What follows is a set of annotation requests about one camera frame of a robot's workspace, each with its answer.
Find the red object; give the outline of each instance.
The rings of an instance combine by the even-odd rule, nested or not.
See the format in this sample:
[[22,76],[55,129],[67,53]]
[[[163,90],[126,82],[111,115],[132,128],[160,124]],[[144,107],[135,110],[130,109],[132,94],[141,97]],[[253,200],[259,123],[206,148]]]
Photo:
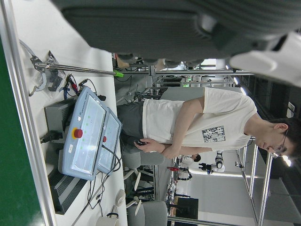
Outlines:
[[83,131],[81,129],[76,129],[74,131],[74,137],[75,138],[81,138],[83,136]]
[[176,168],[176,167],[167,167],[169,170],[171,171],[179,171],[180,169],[179,168]]

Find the white t-shirt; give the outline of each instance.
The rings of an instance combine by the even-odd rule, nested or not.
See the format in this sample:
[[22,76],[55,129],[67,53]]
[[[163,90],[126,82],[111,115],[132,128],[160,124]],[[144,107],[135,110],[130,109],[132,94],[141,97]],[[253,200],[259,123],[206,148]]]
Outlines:
[[[183,101],[147,99],[143,104],[143,135],[172,144],[174,125]],[[223,89],[205,88],[203,114],[196,114],[182,146],[209,147],[213,151],[239,149],[250,138],[246,121],[257,109],[248,96]]]
[[191,158],[191,156],[182,155],[180,167],[186,168],[186,167],[189,167],[190,165],[192,165],[193,163],[194,163],[194,160]]

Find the label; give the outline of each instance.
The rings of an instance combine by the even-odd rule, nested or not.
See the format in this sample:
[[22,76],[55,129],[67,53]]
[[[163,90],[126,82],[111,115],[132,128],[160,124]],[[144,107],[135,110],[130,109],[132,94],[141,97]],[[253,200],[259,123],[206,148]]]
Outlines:
[[68,150],[69,153],[72,152],[72,148],[73,148],[73,145],[70,145],[70,146],[69,146],[69,150]]

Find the man's arm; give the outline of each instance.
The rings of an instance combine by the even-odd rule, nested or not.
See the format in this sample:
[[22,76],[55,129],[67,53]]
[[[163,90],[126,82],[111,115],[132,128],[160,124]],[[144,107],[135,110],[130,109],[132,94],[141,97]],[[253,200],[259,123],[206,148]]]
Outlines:
[[[144,152],[152,152],[152,151],[156,151],[156,152],[160,152],[162,153],[163,151],[165,151],[167,148],[169,148],[171,145],[168,144],[160,144],[157,141],[153,140],[153,139],[148,139],[148,138],[143,138],[140,139],[143,142],[146,142],[146,145],[138,145],[135,143],[135,146],[144,151]],[[211,148],[209,147],[185,147],[185,146],[181,146],[179,154],[183,154],[183,155],[190,155],[190,154],[199,154],[202,152],[210,152],[212,151]]]
[[192,100],[185,101],[177,116],[175,127],[173,144],[163,151],[163,155],[169,159],[172,159],[180,154],[181,146],[185,134],[197,113],[203,113],[205,97],[200,97]]

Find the man's hand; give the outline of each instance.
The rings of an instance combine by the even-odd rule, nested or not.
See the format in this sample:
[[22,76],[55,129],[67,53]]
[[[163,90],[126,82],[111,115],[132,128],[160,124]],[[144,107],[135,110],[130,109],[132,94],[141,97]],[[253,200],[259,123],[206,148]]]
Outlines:
[[172,159],[172,158],[177,157],[177,156],[180,154],[180,149],[181,149],[181,147],[178,148],[178,147],[175,147],[174,145],[171,145],[171,146],[169,146],[168,148],[166,148],[166,149],[162,152],[162,154],[163,154],[165,157],[167,157],[167,158],[169,158],[169,159]]
[[134,145],[144,152],[162,152],[165,149],[165,146],[163,144],[160,144],[153,139],[143,138],[140,139],[140,141],[146,142],[147,144],[138,145],[136,142],[134,142]]

